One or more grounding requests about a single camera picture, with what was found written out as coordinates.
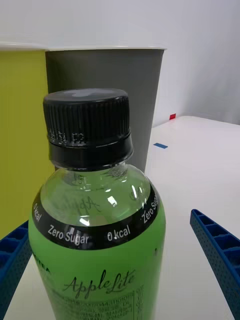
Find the black label band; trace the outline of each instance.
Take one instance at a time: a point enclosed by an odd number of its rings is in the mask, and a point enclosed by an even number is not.
[[[42,205],[39,192],[32,205],[32,218],[38,231],[60,246],[99,250],[122,245],[143,233],[155,220],[159,204],[160,199],[151,185],[143,207],[126,219],[100,226],[77,226],[51,217]]]

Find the gray bin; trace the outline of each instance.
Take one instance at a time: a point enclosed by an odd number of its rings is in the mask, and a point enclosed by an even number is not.
[[[94,49],[46,52],[49,93],[76,88],[118,88],[129,96],[134,154],[144,172],[163,49]]]

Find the clear bottle neck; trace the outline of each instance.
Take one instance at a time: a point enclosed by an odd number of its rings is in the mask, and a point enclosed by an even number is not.
[[[60,169],[65,183],[72,186],[82,187],[85,191],[105,188],[107,184],[115,180],[127,178],[128,165],[125,162],[119,163],[112,168],[99,171],[77,171]]]

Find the plastic bottle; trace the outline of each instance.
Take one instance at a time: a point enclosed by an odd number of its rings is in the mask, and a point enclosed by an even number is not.
[[[125,164],[128,95],[60,91],[43,107],[59,169],[33,202],[29,240],[56,319],[152,319],[166,221],[154,186]]]

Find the trash can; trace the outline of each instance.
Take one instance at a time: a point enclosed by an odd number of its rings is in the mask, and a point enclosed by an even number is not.
[[[129,96],[134,154],[145,170],[164,49],[109,48],[46,52],[49,93],[76,88],[118,88]]]
[[[28,220],[39,187],[54,170],[44,138],[47,93],[44,48],[0,42],[0,239]]]

